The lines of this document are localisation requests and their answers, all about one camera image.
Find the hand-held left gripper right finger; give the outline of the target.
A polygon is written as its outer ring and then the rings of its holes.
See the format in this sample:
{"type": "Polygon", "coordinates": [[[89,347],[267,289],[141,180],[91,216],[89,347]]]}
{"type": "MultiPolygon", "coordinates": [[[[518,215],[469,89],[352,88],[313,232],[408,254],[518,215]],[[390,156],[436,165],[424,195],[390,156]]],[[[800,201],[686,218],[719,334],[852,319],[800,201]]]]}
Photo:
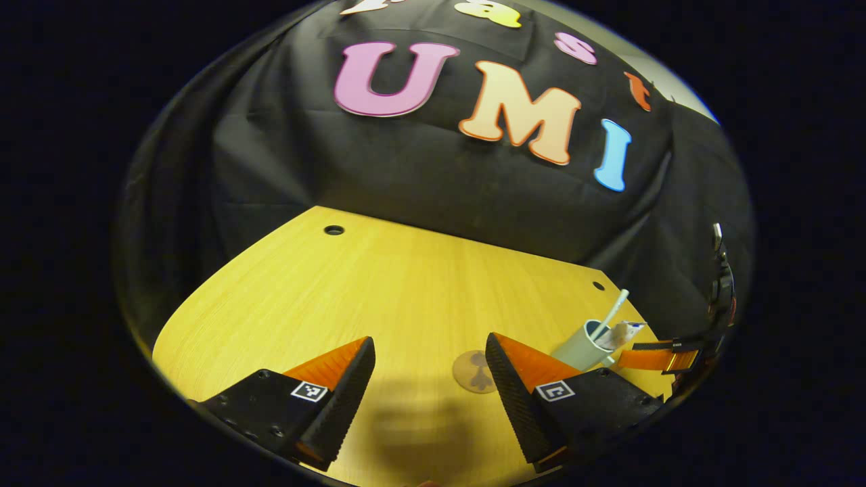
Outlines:
{"type": "Polygon", "coordinates": [[[524,459],[538,473],[586,465],[663,407],[662,396],[609,368],[581,372],[500,333],[489,333],[485,357],[524,459]]]}

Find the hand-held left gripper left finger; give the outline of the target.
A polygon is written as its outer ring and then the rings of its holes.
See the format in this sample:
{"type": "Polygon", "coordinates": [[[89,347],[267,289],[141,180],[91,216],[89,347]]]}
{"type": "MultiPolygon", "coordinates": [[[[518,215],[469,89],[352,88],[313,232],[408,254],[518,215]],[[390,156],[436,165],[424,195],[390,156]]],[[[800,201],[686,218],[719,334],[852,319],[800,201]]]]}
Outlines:
{"type": "Polygon", "coordinates": [[[327,471],[375,364],[374,341],[365,336],[284,373],[256,370],[193,407],[282,459],[327,471]]]}

